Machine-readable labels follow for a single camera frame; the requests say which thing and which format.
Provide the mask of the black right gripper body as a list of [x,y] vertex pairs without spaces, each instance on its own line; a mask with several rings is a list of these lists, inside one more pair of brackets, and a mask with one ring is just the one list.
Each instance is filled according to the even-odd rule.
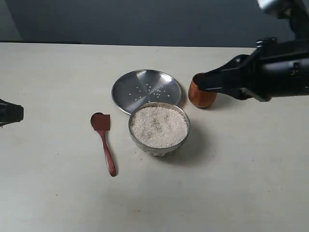
[[251,95],[260,102],[309,94],[309,40],[256,42],[257,60]]

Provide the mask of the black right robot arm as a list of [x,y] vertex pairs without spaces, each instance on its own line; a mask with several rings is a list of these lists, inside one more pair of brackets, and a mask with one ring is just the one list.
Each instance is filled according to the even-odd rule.
[[260,102],[309,94],[309,2],[260,0],[258,5],[265,14],[288,20],[295,38],[282,43],[275,37],[258,40],[250,55],[196,74],[193,82],[199,90]]

